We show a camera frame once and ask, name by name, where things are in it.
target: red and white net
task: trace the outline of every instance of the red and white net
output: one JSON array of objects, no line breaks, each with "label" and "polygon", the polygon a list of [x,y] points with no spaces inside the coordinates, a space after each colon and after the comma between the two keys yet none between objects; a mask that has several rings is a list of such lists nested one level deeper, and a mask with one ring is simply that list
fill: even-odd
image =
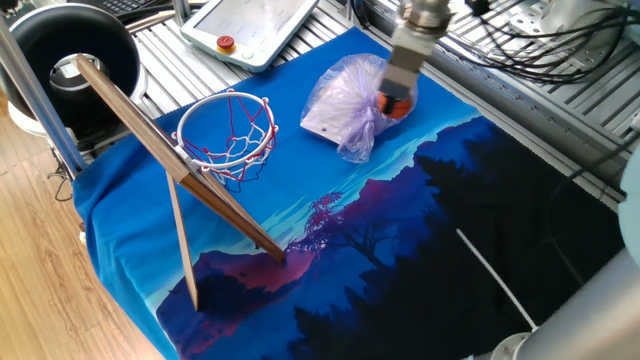
[{"label": "red and white net", "polygon": [[[207,146],[198,146],[183,137],[182,129],[189,116],[201,105],[216,99],[226,98],[229,106],[229,126],[231,134],[226,139],[226,151],[211,151]],[[252,115],[243,103],[242,99],[250,99],[260,104],[258,110]],[[248,120],[246,124],[238,126],[234,121],[241,121],[242,115],[234,120],[233,101],[238,101],[240,108]],[[261,114],[266,116],[267,122],[263,129],[257,123]],[[276,146],[276,132],[274,116],[269,107],[267,98],[258,98],[251,94],[229,90],[226,93],[213,95],[194,104],[182,117],[178,129],[172,136],[178,141],[178,145],[191,157],[193,164],[201,167],[203,171],[211,171],[223,185],[227,185],[229,179],[243,182],[248,179],[248,169],[253,166],[262,168],[265,165],[269,153]]]}]

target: white cable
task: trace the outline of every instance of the white cable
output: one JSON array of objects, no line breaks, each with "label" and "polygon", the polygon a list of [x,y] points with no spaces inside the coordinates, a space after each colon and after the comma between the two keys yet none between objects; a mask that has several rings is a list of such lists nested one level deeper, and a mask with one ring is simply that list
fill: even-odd
[{"label": "white cable", "polygon": [[471,241],[469,241],[469,239],[467,239],[467,237],[464,236],[464,234],[460,229],[456,229],[456,232],[458,233],[458,236],[460,237],[460,239],[462,239],[462,241],[464,241],[464,243],[467,244],[471,252],[478,258],[478,260],[480,260],[482,265],[484,265],[487,271],[489,271],[489,273],[493,276],[493,278],[496,279],[498,284],[502,287],[502,290],[504,290],[504,292],[507,294],[509,299],[511,299],[511,302],[513,302],[513,305],[515,305],[516,308],[518,308],[518,311],[520,311],[524,319],[529,323],[529,326],[531,326],[531,331],[533,332],[538,330],[538,325],[536,325],[536,323],[533,322],[531,317],[529,317],[529,314],[527,314],[526,310],[522,307],[522,305],[520,305],[520,302],[518,301],[518,299],[516,299],[516,297],[511,292],[511,290],[509,290],[509,287],[507,287],[507,284],[505,284],[504,281],[502,281],[502,279],[500,278],[500,275],[498,275],[498,273],[496,273],[496,271],[493,270],[493,268],[491,267],[491,265],[489,265],[487,260],[485,260],[485,258],[482,256],[482,254],[480,254],[478,249],[476,249],[475,246],[473,246]]}]

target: clear plastic bag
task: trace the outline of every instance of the clear plastic bag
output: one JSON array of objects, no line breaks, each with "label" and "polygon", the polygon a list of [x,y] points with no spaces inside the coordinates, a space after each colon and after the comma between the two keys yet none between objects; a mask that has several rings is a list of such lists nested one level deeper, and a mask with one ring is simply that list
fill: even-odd
[{"label": "clear plastic bag", "polygon": [[[343,159],[369,161],[375,136],[402,120],[386,117],[376,106],[386,64],[372,54],[342,58],[316,83],[300,125],[339,144],[337,152]],[[411,110],[417,95],[412,89]]]}]

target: wooden stick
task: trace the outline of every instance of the wooden stick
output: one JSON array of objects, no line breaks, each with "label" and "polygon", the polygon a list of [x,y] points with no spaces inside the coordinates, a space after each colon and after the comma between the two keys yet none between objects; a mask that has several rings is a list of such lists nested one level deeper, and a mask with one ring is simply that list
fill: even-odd
[{"label": "wooden stick", "polygon": [[169,173],[167,173],[167,181],[169,182],[169,193],[171,194],[173,216],[176,218],[176,229],[178,230],[178,241],[180,242],[180,253],[182,254],[184,278],[187,282],[187,289],[189,289],[189,295],[191,295],[193,307],[198,311],[198,285],[196,284],[196,277],[193,273],[193,266],[191,266],[189,241],[187,240],[187,232],[184,229],[184,221],[182,219],[182,210],[180,209],[180,200],[178,199],[176,182]]},{"label": "wooden stick", "polygon": [[77,55],[76,58],[80,73],[175,181],[276,260],[284,261],[284,251],[226,190],[221,186],[215,186],[199,172],[192,171],[189,165],[178,157],[173,139],[155,123],[147,121],[135,104],[89,60],[83,55]]}]

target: white device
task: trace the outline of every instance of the white device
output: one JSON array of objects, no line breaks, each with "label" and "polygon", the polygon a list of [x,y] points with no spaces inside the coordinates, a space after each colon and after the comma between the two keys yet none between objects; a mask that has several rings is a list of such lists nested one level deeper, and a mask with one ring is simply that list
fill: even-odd
[{"label": "white device", "polygon": [[318,0],[211,0],[180,29],[211,55],[264,71]]}]

